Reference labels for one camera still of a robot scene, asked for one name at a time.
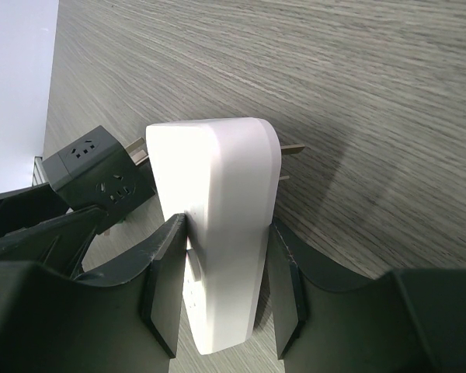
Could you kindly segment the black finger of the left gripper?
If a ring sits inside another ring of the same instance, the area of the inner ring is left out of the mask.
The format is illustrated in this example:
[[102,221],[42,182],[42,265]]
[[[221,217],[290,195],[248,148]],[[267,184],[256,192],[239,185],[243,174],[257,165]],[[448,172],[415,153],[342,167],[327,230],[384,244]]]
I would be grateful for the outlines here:
[[75,278],[105,211],[87,207],[0,238],[0,261],[33,261]]

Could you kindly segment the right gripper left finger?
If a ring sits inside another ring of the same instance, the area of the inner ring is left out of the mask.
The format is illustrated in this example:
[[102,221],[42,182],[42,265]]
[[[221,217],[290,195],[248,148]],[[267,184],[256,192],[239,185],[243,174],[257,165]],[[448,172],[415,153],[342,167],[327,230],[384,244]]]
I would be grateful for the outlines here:
[[0,372],[166,372],[176,355],[186,216],[75,279],[0,262]]

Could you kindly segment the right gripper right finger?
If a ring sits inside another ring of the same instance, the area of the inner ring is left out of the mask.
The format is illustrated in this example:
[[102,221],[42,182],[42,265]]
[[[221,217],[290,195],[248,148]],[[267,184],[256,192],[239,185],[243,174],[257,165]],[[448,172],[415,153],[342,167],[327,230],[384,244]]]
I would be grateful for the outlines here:
[[276,352],[288,372],[466,372],[466,270],[377,279],[270,226]]

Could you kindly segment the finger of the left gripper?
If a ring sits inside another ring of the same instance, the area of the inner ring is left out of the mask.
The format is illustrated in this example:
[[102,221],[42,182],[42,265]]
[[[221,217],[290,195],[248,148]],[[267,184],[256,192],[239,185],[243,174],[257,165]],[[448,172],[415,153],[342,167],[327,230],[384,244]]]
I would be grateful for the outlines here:
[[49,183],[0,193],[0,237],[56,218],[68,205]]

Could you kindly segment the black plug cube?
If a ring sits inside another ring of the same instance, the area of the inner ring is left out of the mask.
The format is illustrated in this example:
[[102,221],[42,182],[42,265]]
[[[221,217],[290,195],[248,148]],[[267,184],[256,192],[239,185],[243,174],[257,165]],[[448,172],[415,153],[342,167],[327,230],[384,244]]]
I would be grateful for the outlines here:
[[134,163],[124,146],[98,126],[42,162],[51,188],[74,211],[106,211],[100,235],[155,195],[149,161]]

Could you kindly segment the white triangular socket adapter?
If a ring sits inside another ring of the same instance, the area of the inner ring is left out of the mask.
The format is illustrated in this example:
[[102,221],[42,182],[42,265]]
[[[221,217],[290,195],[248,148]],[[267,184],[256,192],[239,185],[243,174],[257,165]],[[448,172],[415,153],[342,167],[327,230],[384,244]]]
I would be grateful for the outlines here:
[[244,343],[256,318],[282,157],[256,117],[149,125],[148,157],[164,218],[187,223],[183,300],[202,355]]

